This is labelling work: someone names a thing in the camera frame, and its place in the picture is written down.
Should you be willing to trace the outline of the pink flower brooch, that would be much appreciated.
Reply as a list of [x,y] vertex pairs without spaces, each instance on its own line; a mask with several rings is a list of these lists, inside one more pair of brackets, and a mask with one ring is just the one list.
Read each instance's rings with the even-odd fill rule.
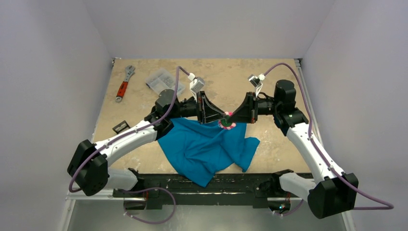
[[225,130],[231,130],[236,127],[235,122],[230,121],[232,112],[225,112],[226,117],[218,121],[218,126]]

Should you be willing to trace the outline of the blue t-shirt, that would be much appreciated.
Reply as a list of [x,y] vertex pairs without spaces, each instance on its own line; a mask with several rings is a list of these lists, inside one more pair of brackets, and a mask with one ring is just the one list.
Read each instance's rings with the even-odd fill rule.
[[232,164],[246,172],[260,144],[259,139],[245,136],[245,123],[227,130],[217,122],[171,121],[174,127],[158,143],[175,171],[201,187]]

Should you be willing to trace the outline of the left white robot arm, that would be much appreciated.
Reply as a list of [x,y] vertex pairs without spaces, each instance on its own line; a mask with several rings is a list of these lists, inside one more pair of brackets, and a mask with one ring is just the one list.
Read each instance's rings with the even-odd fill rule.
[[68,189],[92,196],[103,189],[125,190],[137,197],[143,192],[135,170],[112,169],[111,165],[131,151],[158,140],[174,127],[171,119],[198,117],[200,123],[226,119],[229,114],[211,103],[204,91],[179,101],[174,90],[163,90],[151,112],[137,125],[103,141],[79,143],[68,165],[71,176]]

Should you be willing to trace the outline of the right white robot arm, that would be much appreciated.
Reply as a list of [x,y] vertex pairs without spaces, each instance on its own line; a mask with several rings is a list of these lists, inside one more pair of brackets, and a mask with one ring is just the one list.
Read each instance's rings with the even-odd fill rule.
[[260,115],[272,115],[275,125],[297,148],[313,179],[305,179],[290,172],[281,175],[270,183],[271,192],[281,196],[290,192],[308,203],[315,217],[322,219],[355,207],[357,193],[351,189],[358,186],[353,173],[346,174],[314,140],[307,117],[296,106],[296,89],[289,80],[279,80],[274,95],[259,98],[248,92],[242,104],[228,122],[255,123]]

